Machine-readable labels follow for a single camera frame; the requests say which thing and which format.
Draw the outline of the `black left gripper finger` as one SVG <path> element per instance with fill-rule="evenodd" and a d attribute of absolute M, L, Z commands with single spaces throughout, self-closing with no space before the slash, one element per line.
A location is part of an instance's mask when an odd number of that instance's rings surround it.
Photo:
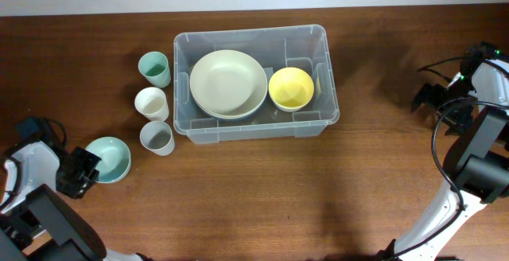
<path fill-rule="evenodd" d="M 98 175 L 92 177 L 59 177 L 59 191 L 72 199 L 81 199 L 97 182 Z"/>
<path fill-rule="evenodd" d="M 78 169 L 84 173 L 96 172 L 96 166 L 101 162 L 99 156 L 78 146 L 72 151 L 72 156 L 77 160 Z"/>

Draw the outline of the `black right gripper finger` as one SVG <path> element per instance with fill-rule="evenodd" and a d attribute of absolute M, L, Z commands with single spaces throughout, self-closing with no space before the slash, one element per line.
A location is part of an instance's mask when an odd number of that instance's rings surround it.
<path fill-rule="evenodd" d="M 472 125 L 472 105 L 466 103 L 447 103 L 437 105 L 435 110 L 438 118 L 444 117 L 441 123 L 449 127 L 445 132 L 445 136 L 462 135 Z"/>
<path fill-rule="evenodd" d="M 428 105 L 435 111 L 442 112 L 441 105 L 446 101 L 446 88 L 440 84 L 424 84 L 411 103 L 411 112 L 415 112 L 422 104 Z"/>

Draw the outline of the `mint green bowl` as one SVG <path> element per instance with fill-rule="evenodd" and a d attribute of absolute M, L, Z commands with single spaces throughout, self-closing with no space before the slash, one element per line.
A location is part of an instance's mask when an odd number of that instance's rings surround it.
<path fill-rule="evenodd" d="M 97 138 L 88 144 L 85 150 L 101 159 L 95 167 L 99 171 L 96 181 L 100 184 L 118 182 L 130 171 L 130 149 L 124 141 L 118 138 Z"/>

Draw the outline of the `yellow bowl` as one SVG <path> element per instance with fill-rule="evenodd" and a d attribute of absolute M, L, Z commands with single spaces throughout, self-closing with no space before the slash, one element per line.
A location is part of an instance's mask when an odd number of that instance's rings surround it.
<path fill-rule="evenodd" d="M 268 83 L 268 92 L 274 104 L 286 107 L 307 105 L 314 96 L 311 76 L 300 68 L 287 67 L 277 70 Z"/>

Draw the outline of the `beige bowl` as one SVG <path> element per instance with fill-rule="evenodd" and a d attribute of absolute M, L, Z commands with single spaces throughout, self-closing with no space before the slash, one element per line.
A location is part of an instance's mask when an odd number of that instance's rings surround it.
<path fill-rule="evenodd" d="M 264 106 L 264 103 L 266 102 L 267 98 L 268 94 L 265 94 L 259 101 L 251 101 L 250 99 L 248 99 L 240 106 L 232 110 L 226 111 L 223 114 L 208 110 L 206 107 L 200 105 L 196 100 L 195 103 L 199 107 L 199 109 L 201 109 L 205 114 L 213 118 L 236 121 L 247 119 L 248 117 L 251 117 L 252 115 L 256 114 Z"/>
<path fill-rule="evenodd" d="M 210 111 L 225 113 L 246 100 L 259 101 L 267 94 L 263 67 L 253 57 L 236 50 L 218 50 L 196 62 L 189 87 L 194 100 Z"/>

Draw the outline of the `white bowl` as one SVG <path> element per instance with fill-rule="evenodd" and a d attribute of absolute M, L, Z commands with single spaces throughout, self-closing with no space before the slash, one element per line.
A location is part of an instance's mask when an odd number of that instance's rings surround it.
<path fill-rule="evenodd" d="M 300 107 L 286 107 L 286 106 L 283 106 L 281 104 L 275 104 L 276 108 L 281 110 L 281 111 L 284 111 L 284 112 L 289 112 L 289 113 L 293 113 L 293 112 L 296 112 L 296 111 L 300 111 L 300 110 L 303 110 L 306 105 L 301 105 Z"/>

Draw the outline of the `dark blue bowl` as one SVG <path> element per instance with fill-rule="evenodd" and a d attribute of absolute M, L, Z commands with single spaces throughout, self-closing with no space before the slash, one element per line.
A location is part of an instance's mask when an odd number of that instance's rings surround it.
<path fill-rule="evenodd" d="M 209 111 L 204 111 L 204 112 L 207 115 L 209 115 L 210 117 L 212 117 L 214 119 L 218 119 L 220 121 L 238 122 L 238 121 L 247 120 L 247 119 L 256 117 L 261 109 L 262 109 L 262 106 L 259 106 L 256 109 L 254 109 L 253 111 L 250 111 L 249 113 L 245 113 L 244 115 L 234 116 L 234 117 L 230 117 L 230 118 L 228 118 L 226 115 L 217 115 L 217 114 L 213 114 Z"/>

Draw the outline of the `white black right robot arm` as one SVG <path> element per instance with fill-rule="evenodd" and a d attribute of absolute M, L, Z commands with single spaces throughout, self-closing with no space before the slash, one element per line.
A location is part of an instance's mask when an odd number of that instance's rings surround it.
<path fill-rule="evenodd" d="M 458 57 L 460 70 L 446 86 L 424 84 L 411 109 L 427 105 L 437 123 L 456 135 L 445 158 L 437 156 L 438 129 L 431 153 L 441 187 L 414 226 L 379 251 L 377 260 L 438 260 L 443 247 L 470 217 L 508 195 L 508 159 L 492 151 L 508 145 L 508 55 L 480 42 Z"/>

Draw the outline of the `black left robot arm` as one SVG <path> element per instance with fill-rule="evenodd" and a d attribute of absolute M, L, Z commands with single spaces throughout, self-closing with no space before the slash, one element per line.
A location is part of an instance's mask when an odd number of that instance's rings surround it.
<path fill-rule="evenodd" d="M 61 155 L 40 134 L 2 155 L 7 173 L 1 203 L 2 260 L 147 260 L 107 249 L 94 228 L 57 191 L 57 177 L 72 169 L 91 169 L 101 158 L 75 148 Z"/>

